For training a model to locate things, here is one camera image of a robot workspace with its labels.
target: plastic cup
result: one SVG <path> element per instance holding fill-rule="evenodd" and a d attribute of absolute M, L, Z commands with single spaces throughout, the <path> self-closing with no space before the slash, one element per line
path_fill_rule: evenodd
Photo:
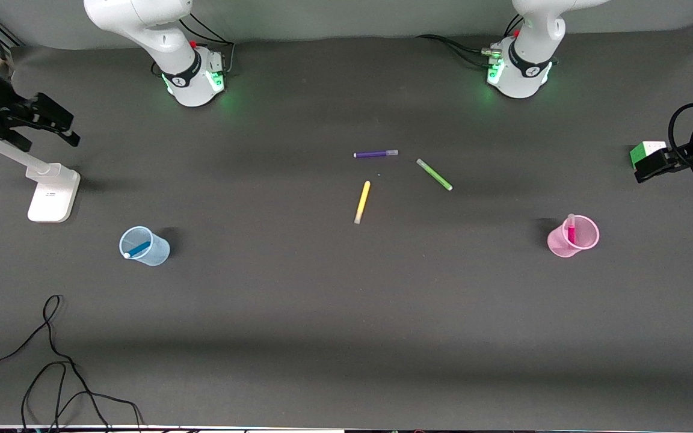
<path fill-rule="evenodd" d="M 570 220 L 566 218 L 560 227 L 552 230 L 552 233 L 547 236 L 547 246 L 558 257 L 569 258 L 580 251 L 589 250 L 596 246 L 600 239 L 600 232 L 593 220 L 586 216 L 577 215 L 574 217 L 576 243 L 570 243 L 568 240 L 569 222 Z"/>
<path fill-rule="evenodd" d="M 146 242 L 150 243 L 148 247 L 133 255 L 130 254 L 130 251 L 138 249 Z M 127 230 L 119 239 L 119 253 L 126 259 L 137 260 L 149 266 L 158 266 L 170 255 L 170 244 L 146 227 L 137 226 Z"/>

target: power cord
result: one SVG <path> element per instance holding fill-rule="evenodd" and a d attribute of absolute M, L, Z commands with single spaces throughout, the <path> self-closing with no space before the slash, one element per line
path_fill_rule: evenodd
<path fill-rule="evenodd" d="M 693 108 L 693 102 L 682 106 L 681 108 L 677 109 L 675 113 L 673 113 L 668 126 L 668 141 L 670 142 L 671 150 L 677 155 L 677 157 L 679 157 L 684 164 L 688 165 L 693 170 L 693 162 L 690 162 L 676 145 L 676 120 L 682 112 L 691 108 Z"/>
<path fill-rule="evenodd" d="M 213 39 L 213 38 L 209 38 L 209 37 L 204 36 L 204 35 L 200 35 L 200 33 L 197 33 L 197 32 L 195 32 L 194 30 L 191 30 L 191 28 L 188 27 L 188 25 L 186 25 L 185 22 L 183 22 L 182 19 L 179 19 L 178 22 L 180 22 L 181 25 L 182 25 L 189 33 L 191 33 L 191 34 L 197 36 L 198 38 L 202 38 L 202 39 L 204 39 L 204 40 L 206 40 L 206 41 L 211 41 L 211 42 L 215 42 L 215 43 L 217 43 L 217 44 L 222 44 L 222 45 L 224 45 L 224 46 L 231 46 L 231 47 L 232 47 L 232 52 L 231 52 L 231 54 L 229 54 L 229 66 L 228 66 L 228 68 L 226 68 L 226 71 L 225 71 L 225 73 L 228 74 L 228 73 L 232 70 L 232 68 L 233 68 L 233 66 L 234 66 L 234 51 L 235 51 L 235 49 L 237 48 L 237 44 L 236 44 L 235 42 L 232 42 L 232 41 L 227 41 L 225 38 L 223 38 L 223 36 L 220 36 L 218 33 L 214 32 L 214 31 L 212 30 L 212 28 L 208 27 L 207 25 L 205 25 L 205 23 L 201 22 L 200 19 L 198 19 L 198 17 L 195 17 L 195 16 L 194 16 L 194 14 L 190 13 L 189 16 L 192 17 L 192 19 L 193 19 L 194 21 L 196 21 L 197 24 L 201 25 L 201 27 L 204 27 L 205 30 L 207 30 L 211 35 L 216 36 L 218 39 Z"/>
<path fill-rule="evenodd" d="M 440 41 L 445 44 L 448 49 L 450 49 L 454 54 L 458 55 L 462 60 L 467 61 L 470 65 L 473 66 L 478 66 L 479 68 L 489 68 L 490 65 L 487 63 L 481 63 L 480 61 L 474 61 L 472 58 L 466 57 L 465 52 L 470 53 L 470 54 L 481 54 L 481 50 L 479 49 L 474 49 L 473 47 L 468 47 L 465 46 L 464 44 L 460 44 L 457 41 L 454 41 L 454 39 L 451 38 L 446 38 L 445 36 L 440 36 L 440 35 L 418 35 L 416 38 L 422 38 L 422 39 L 432 39 L 435 41 Z"/>
<path fill-rule="evenodd" d="M 77 369 L 77 365 L 74 362 L 74 359 L 72 359 L 70 356 L 67 354 L 61 353 L 58 348 L 55 347 L 55 336 L 52 332 L 52 318 L 55 317 L 55 312 L 58 311 L 58 307 L 60 306 L 61 302 L 61 297 L 60 295 L 52 295 L 49 298 L 47 298 L 47 301 L 44 304 L 44 307 L 42 307 L 42 320 L 43 323 L 39 325 L 36 329 L 34 329 L 33 332 L 31 332 L 30 335 L 28 335 L 28 338 L 25 339 L 25 341 L 17 347 L 16 350 L 12 351 L 11 354 L 6 355 L 5 357 L 0 357 L 0 362 L 5 361 L 9 357 L 15 356 L 17 353 L 19 353 L 23 348 L 25 348 L 28 343 L 31 342 L 31 340 L 35 337 L 36 334 L 38 334 L 39 331 L 44 329 L 45 327 L 47 328 L 48 336 L 49 336 L 49 343 L 50 343 L 50 349 L 52 350 L 53 354 L 56 354 L 57 356 L 63 358 L 63 361 L 53 361 L 47 363 L 42 369 L 39 371 L 39 373 L 36 374 L 35 378 L 33 381 L 31 381 L 31 384 L 28 386 L 28 389 L 26 390 L 25 394 L 23 395 L 23 399 L 21 401 L 21 406 L 20 406 L 20 417 L 21 417 L 21 422 L 23 424 L 23 430 L 25 431 L 27 429 L 26 421 L 25 421 L 25 407 L 28 405 L 28 398 L 31 396 L 31 391 L 33 390 L 34 386 L 36 385 L 36 382 L 41 378 L 41 376 L 49 370 L 50 367 L 54 367 L 56 365 L 60 366 L 63 372 L 61 372 L 61 379 L 60 383 L 58 383 L 58 398 L 55 403 L 55 419 L 53 420 L 52 424 L 50 425 L 50 428 L 47 430 L 47 433 L 57 433 L 60 431 L 60 416 L 63 414 L 63 412 L 68 408 L 68 406 L 71 404 L 72 401 L 76 397 L 79 397 L 79 395 L 88 395 L 90 398 L 91 403 L 93 404 L 93 409 L 94 412 L 96 412 L 96 415 L 98 416 L 98 419 L 105 425 L 105 427 L 110 428 L 111 425 L 108 424 L 108 422 L 105 420 L 103 414 L 101 413 L 98 403 L 96 401 L 97 398 L 104 398 L 106 400 L 111 400 L 115 401 L 118 403 L 123 403 L 125 405 L 129 405 L 132 410 L 135 412 L 135 422 L 137 422 L 138 425 L 138 430 L 140 431 L 141 424 L 143 424 L 143 416 L 141 414 L 140 409 L 138 409 L 138 405 L 133 403 L 132 401 L 127 401 L 123 400 L 121 398 L 115 398 L 115 397 L 110 397 L 109 395 L 104 395 L 104 394 L 99 394 L 96 392 L 90 391 L 87 382 L 82 376 L 81 373 L 79 373 L 79 370 Z M 82 383 L 82 388 L 84 388 L 84 391 L 77 392 L 74 394 L 69 400 L 63 405 L 63 408 L 60 406 L 60 400 L 61 400 L 61 394 L 63 394 L 63 383 L 66 378 L 66 373 L 68 373 L 68 367 L 71 367 L 72 373 L 74 373 L 74 376 L 76 376 L 77 379 L 79 379 L 79 382 Z"/>
<path fill-rule="evenodd" d="M 517 25 L 523 22 L 523 17 L 520 16 L 520 14 L 517 14 L 516 16 L 512 17 L 510 24 L 507 24 L 506 30 L 504 30 L 504 38 L 508 37 L 510 32 L 514 30 Z"/>
<path fill-rule="evenodd" d="M 156 66 L 156 61 L 152 60 L 152 65 L 151 68 L 149 68 L 149 72 L 151 72 L 152 76 L 160 76 L 162 74 L 162 69 L 159 70 L 159 73 L 154 72 L 154 67 Z"/>

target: green led light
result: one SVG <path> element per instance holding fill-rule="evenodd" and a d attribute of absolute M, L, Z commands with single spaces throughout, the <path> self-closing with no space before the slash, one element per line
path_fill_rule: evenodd
<path fill-rule="evenodd" d="M 162 74 L 162 81 L 164 81 L 165 85 L 167 86 L 167 93 L 170 93 L 171 95 L 173 95 L 173 89 L 170 88 L 170 83 L 167 82 L 167 79 L 165 78 L 165 74 Z"/>
<path fill-rule="evenodd" d="M 218 92 L 223 90 L 223 76 L 220 72 L 205 71 L 207 81 L 210 83 L 212 90 Z"/>
<path fill-rule="evenodd" d="M 547 77 L 550 76 L 550 69 L 552 69 L 552 61 L 550 61 L 550 64 L 547 65 L 547 72 L 544 73 L 544 78 L 541 79 L 542 84 L 547 82 Z"/>
<path fill-rule="evenodd" d="M 504 59 L 497 61 L 492 67 L 493 70 L 488 74 L 488 82 L 496 85 L 504 71 Z"/>

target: green marker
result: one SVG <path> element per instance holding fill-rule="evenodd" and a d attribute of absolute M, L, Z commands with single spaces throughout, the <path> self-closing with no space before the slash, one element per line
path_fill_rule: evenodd
<path fill-rule="evenodd" d="M 436 181 L 440 182 L 440 184 L 443 186 L 443 188 L 448 189 L 449 191 L 451 191 L 454 188 L 453 186 L 451 186 L 450 183 L 448 183 L 448 181 L 443 179 L 443 176 L 437 174 L 437 172 L 435 170 L 432 170 L 432 167 L 427 165 L 426 162 L 422 161 L 421 158 L 416 160 L 416 164 L 419 164 L 419 167 L 423 168 L 424 171 L 429 173 L 430 176 L 434 177 Z"/>

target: purple marker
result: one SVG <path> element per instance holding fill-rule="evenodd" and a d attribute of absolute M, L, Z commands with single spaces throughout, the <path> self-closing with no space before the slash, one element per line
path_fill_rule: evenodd
<path fill-rule="evenodd" d="M 377 158 L 378 156 L 397 156 L 399 151 L 397 150 L 379 150 L 376 152 L 357 152 L 354 154 L 355 158 Z"/>

